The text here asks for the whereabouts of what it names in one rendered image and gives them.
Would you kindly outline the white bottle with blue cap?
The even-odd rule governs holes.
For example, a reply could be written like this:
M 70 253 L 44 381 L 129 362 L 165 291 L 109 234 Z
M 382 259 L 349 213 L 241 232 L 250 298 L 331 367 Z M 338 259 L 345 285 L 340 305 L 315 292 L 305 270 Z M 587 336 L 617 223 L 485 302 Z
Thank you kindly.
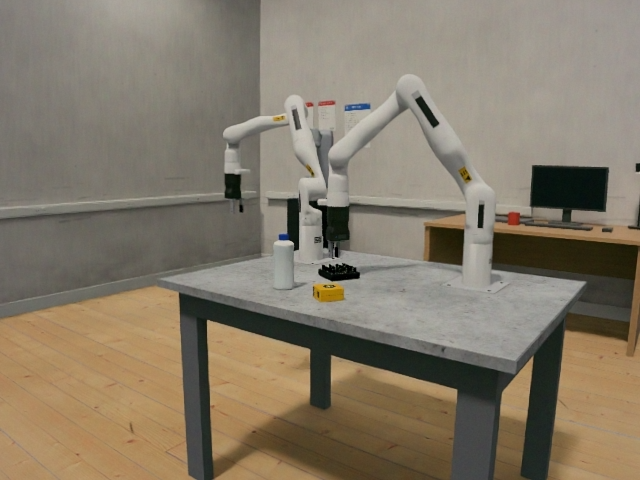
M 274 242 L 274 288 L 290 290 L 294 288 L 294 243 L 288 234 L 279 234 Z

